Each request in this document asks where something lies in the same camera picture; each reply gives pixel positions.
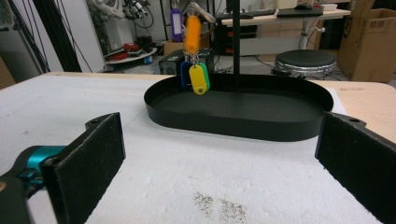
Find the green key tag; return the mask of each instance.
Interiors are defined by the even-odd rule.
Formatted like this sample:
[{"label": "green key tag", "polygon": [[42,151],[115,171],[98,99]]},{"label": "green key tag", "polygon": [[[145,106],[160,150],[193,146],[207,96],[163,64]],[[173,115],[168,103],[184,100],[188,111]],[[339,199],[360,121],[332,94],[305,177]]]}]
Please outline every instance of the green key tag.
[{"label": "green key tag", "polygon": [[199,63],[199,65],[202,67],[202,70],[204,70],[205,83],[206,83],[206,90],[208,91],[208,90],[210,89],[210,82],[209,82],[209,74],[207,73],[206,64],[204,64],[204,63]]},{"label": "green key tag", "polygon": [[207,91],[205,73],[201,65],[195,64],[190,68],[190,79],[192,84],[192,90],[196,94],[202,95]]}]

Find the black cable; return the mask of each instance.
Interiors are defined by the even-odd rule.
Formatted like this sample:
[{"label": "black cable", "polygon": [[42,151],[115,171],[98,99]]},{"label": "black cable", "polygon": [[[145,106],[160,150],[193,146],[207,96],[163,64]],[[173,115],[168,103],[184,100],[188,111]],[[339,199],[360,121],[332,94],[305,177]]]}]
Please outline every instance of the black cable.
[{"label": "black cable", "polygon": [[262,62],[262,60],[260,60],[259,57],[257,57],[257,55],[255,55],[254,57],[256,58],[256,60],[257,60],[259,63],[262,63],[262,64],[264,64],[264,65],[267,65],[267,66],[269,66],[269,67],[271,67],[271,68],[274,68],[273,65],[271,65],[271,64],[269,64],[269,63]]},{"label": "black cable", "polygon": [[140,24],[138,24],[138,23],[135,22],[134,20],[132,20],[132,21],[134,22],[134,24],[136,24],[137,27],[142,28],[142,29],[148,29],[148,28],[150,28],[150,27],[154,24],[154,17],[153,17],[153,15],[152,15],[152,13],[151,13],[151,10],[150,10],[148,7],[146,7],[146,9],[148,10],[149,15],[150,15],[150,17],[151,17],[151,24],[150,24],[149,26],[146,26],[146,24],[145,24],[145,18],[144,18],[144,17],[143,17],[143,24],[144,24],[143,26],[140,25]]},{"label": "black cable", "polygon": [[316,80],[322,80],[322,78],[323,78],[323,77],[314,77],[314,76],[309,75],[309,74],[307,74],[306,76],[310,77],[310,78],[313,78],[313,79],[316,79]]},{"label": "black cable", "polygon": [[222,13],[224,13],[228,7],[231,7],[233,3],[228,4],[227,6],[225,6],[224,10],[222,11]]},{"label": "black cable", "polygon": [[29,29],[26,26],[26,22],[23,20],[21,13],[18,11],[17,7],[15,6],[15,4],[12,0],[9,0],[9,5],[11,6],[11,10],[15,15],[15,20],[19,26],[19,29],[21,29],[22,34],[26,38],[27,43],[29,44],[30,48],[32,49],[32,51],[38,61],[41,72],[43,72],[43,73],[50,72],[48,63],[45,61],[43,54],[41,53],[40,49],[38,49],[38,46],[35,43],[35,40],[33,39],[33,35],[32,35],[33,28],[32,28],[32,32],[29,31]]},{"label": "black cable", "polygon": [[327,75],[326,77],[332,77],[332,78],[336,79],[337,81],[341,81],[340,78],[334,77],[334,76],[332,76],[331,74]]},{"label": "black cable", "polygon": [[[64,24],[64,26],[66,27],[66,30],[68,31],[68,33],[70,34],[70,36],[71,36],[71,38],[72,38],[72,42],[73,42],[73,51],[74,51],[75,54],[76,54],[76,47],[77,47],[78,52],[79,52],[79,54],[80,54],[81,57],[82,57],[82,60],[84,60],[85,64],[87,64],[87,66],[88,66],[88,69],[90,69],[90,72],[92,72],[90,65],[88,64],[87,60],[85,59],[84,54],[82,53],[81,49],[80,49],[79,46],[78,46],[78,43],[76,42],[76,39],[75,39],[74,36],[73,36],[72,30],[71,30],[71,26],[70,26],[70,23],[69,23],[69,19],[67,18],[66,10],[64,9],[64,1],[63,1],[63,0],[61,0],[61,5],[62,5],[62,10],[63,10],[63,12],[64,12],[64,17],[66,18],[66,24],[67,24],[67,25]],[[59,10],[59,2],[58,2],[58,12],[59,12],[59,15],[60,15],[61,18],[62,18],[62,21],[64,22],[64,17],[62,16],[61,11]]]},{"label": "black cable", "polygon": [[78,58],[53,0],[33,0],[33,3],[64,71],[81,72]]},{"label": "black cable", "polygon": [[186,6],[183,7],[183,9],[181,9],[180,13],[183,14],[184,10],[186,10],[187,6],[189,6],[190,4],[187,3]]},{"label": "black cable", "polygon": [[216,9],[216,14],[215,14],[215,15],[217,15],[217,14],[218,14],[218,12],[219,12],[219,10],[220,10],[220,7],[221,7],[221,3],[222,3],[222,0],[220,0],[220,3],[219,3],[219,6],[218,6],[218,9]]},{"label": "black cable", "polygon": [[35,14],[33,14],[32,5],[30,5],[30,1],[28,1],[27,3],[29,4],[30,12],[32,13],[33,21],[35,23],[35,29],[37,30],[38,40],[40,41],[41,49],[43,50],[43,54],[44,54],[44,59],[45,59],[46,65],[47,65],[47,67],[49,67],[49,61],[47,59],[46,51],[44,50],[43,41],[41,40],[41,35],[40,35],[40,32],[38,31],[37,22],[35,22]]},{"label": "black cable", "polygon": [[23,3],[23,7],[25,9],[25,12],[26,12],[27,20],[29,21],[29,24],[30,24],[30,34],[32,34],[32,38],[35,41],[35,33],[33,32],[33,25],[32,25],[32,22],[30,21],[30,16],[29,16],[29,13],[27,12],[25,1],[22,1],[22,3]]},{"label": "black cable", "polygon": [[222,73],[222,74],[232,74],[233,73],[233,66],[230,66],[228,68],[221,68],[216,71],[216,73]]},{"label": "black cable", "polygon": [[[316,17],[315,20],[311,23],[311,25],[310,25],[309,28],[308,28],[308,33],[309,33],[309,31],[312,29],[312,26],[315,24],[315,22],[316,22],[317,20],[318,20],[318,17]],[[303,32],[305,32],[304,18],[303,18]],[[301,42],[303,41],[304,38],[307,38],[306,36],[308,35],[308,34],[304,34],[304,35],[303,35],[303,34],[304,34],[304,33],[301,34],[302,38],[300,39],[300,41],[299,41],[299,43],[298,43],[298,49],[301,49]],[[310,40],[312,34],[307,38],[307,45],[308,45],[308,42],[311,43],[311,44],[313,44],[313,45],[315,45],[315,44]]]},{"label": "black cable", "polygon": [[62,16],[62,13],[59,9],[59,0],[56,0],[56,2],[58,3],[58,12],[59,15],[62,17],[62,21],[64,21],[64,17],[66,18],[66,24],[64,24],[64,26],[68,29],[70,36],[72,37],[72,42],[73,42],[73,51],[76,52],[76,41],[75,38],[73,37],[73,34],[71,32],[71,26],[69,23],[69,19],[67,18],[67,14],[66,11],[64,10],[64,2],[61,0],[61,5],[62,5],[62,10],[64,12],[64,17]]},{"label": "black cable", "polygon": [[216,53],[215,57],[218,56],[218,58],[216,59],[216,61],[214,62],[213,66],[215,67],[215,71],[217,71],[216,66],[218,66],[218,63],[220,61],[220,56],[218,53]]}]

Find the black metal pole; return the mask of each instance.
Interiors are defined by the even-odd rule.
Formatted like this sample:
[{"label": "black metal pole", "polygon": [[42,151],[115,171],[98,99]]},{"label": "black metal pole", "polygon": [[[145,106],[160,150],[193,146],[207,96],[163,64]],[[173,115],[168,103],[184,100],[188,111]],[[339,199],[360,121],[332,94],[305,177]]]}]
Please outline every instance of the black metal pole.
[{"label": "black metal pole", "polygon": [[[163,0],[160,0],[161,13],[163,14]],[[166,30],[165,16],[163,15],[163,29],[165,30],[165,38],[168,40],[168,31]]]},{"label": "black metal pole", "polygon": [[60,12],[53,0],[33,0],[37,13],[43,21],[50,42],[55,49],[65,72],[81,72],[78,57],[73,50],[69,36],[62,22]]},{"label": "black metal pole", "polygon": [[239,55],[240,55],[240,0],[233,1],[233,77],[234,89],[239,91]]}]

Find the cardboard box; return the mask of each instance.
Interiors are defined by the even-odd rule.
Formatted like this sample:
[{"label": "cardboard box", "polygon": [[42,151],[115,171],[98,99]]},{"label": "cardboard box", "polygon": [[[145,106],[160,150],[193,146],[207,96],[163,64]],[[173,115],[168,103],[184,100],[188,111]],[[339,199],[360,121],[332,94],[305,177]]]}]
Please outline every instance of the cardboard box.
[{"label": "cardboard box", "polygon": [[[210,34],[214,31],[215,28],[212,28],[206,31],[200,38],[200,48],[201,49],[209,49],[210,48]],[[173,39],[166,41],[163,44],[163,56],[166,57],[168,54],[172,53],[177,49],[183,49],[183,42],[175,42]]]},{"label": "cardboard box", "polygon": [[0,89],[12,86],[14,84],[15,84],[14,78],[9,73],[6,64],[3,62],[3,59],[0,57]]},{"label": "cardboard box", "polygon": [[337,65],[352,81],[390,82],[396,69],[396,11],[369,6],[345,29]]}]

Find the white wall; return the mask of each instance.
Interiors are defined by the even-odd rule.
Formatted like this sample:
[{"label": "white wall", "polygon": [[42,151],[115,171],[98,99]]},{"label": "white wall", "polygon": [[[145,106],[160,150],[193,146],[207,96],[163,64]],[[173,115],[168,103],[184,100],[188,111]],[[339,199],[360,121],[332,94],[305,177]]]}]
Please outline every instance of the white wall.
[{"label": "white wall", "polygon": [[[154,41],[159,41],[159,40],[165,40],[165,33],[164,33],[164,29],[163,29],[163,18],[162,18],[162,14],[161,14],[161,6],[160,6],[160,1],[163,1],[163,9],[165,11],[165,19],[166,19],[166,23],[169,23],[169,15],[170,15],[170,3],[169,0],[148,0],[151,3],[151,6],[149,6],[149,9],[151,10],[151,12],[154,15],[154,25],[148,29],[149,33],[151,34],[152,38]],[[185,4],[188,2],[187,0],[179,0],[180,2],[180,7],[179,9],[181,10]],[[196,3],[198,3],[203,9],[206,9],[206,0],[196,0]],[[226,7],[226,0],[209,0],[209,9],[210,12],[212,14],[214,14],[212,12],[212,5],[213,2],[215,3],[215,9],[219,9],[219,12],[223,11],[224,8]],[[241,0],[240,1],[241,4],[241,8],[244,8],[246,10],[248,10],[248,5],[250,4],[260,4],[262,5],[262,0]],[[150,22],[150,18],[147,17],[146,18],[146,23]],[[170,31],[170,27],[167,27],[168,29],[168,37],[171,38],[172,37],[172,33]],[[147,31],[144,29],[140,29],[138,28],[137,30],[137,35],[146,35]]]},{"label": "white wall", "polygon": [[40,75],[17,31],[0,32],[0,56],[16,82]]}]

